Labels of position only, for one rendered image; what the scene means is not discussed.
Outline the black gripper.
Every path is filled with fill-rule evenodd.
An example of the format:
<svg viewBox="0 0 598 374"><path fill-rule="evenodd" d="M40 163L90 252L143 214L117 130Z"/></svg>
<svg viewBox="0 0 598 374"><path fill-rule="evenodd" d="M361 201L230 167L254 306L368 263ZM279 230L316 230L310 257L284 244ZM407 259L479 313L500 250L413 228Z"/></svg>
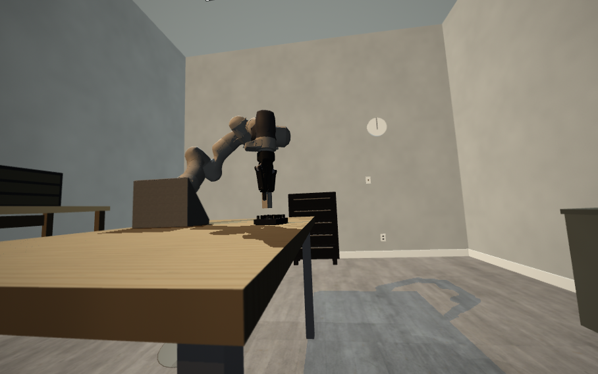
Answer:
<svg viewBox="0 0 598 374"><path fill-rule="evenodd" d="M262 208L272 208L272 192L275 190L277 170L273 168L275 153L273 151L257 152L258 166L254 167L258 180L258 189L262 192Z"/></svg>

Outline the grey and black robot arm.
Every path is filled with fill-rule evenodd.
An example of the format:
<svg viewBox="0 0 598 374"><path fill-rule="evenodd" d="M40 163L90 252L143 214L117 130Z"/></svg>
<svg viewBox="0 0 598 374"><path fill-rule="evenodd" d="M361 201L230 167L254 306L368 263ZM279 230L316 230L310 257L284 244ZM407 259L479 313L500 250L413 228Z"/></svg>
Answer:
<svg viewBox="0 0 598 374"><path fill-rule="evenodd" d="M212 147L213 159L197 146L187 149L185 153L187 169L178 178L188 177L196 192L205 178L211 182L220 179L224 160L239 145L243 144L245 151L275 152L276 149L285 147L290 142L289 129L285 126L275 126L275 116L272 111L260 110L256 118L249 121L246 117L236 116L231 119L229 126L232 132L222 137Z"/></svg>

